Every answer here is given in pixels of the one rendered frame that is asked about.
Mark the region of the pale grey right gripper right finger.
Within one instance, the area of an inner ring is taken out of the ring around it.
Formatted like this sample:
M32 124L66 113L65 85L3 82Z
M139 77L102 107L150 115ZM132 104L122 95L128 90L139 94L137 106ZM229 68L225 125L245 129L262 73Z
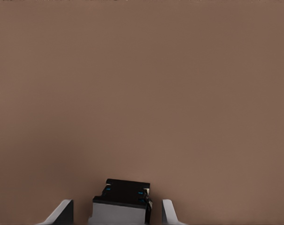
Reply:
M178 220L173 202L170 199L162 200L162 225L187 225Z

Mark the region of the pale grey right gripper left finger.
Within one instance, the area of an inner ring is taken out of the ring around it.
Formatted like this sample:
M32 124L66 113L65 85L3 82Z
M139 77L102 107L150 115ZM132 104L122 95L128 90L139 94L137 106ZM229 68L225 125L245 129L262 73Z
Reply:
M40 225L74 225L73 200L63 200Z

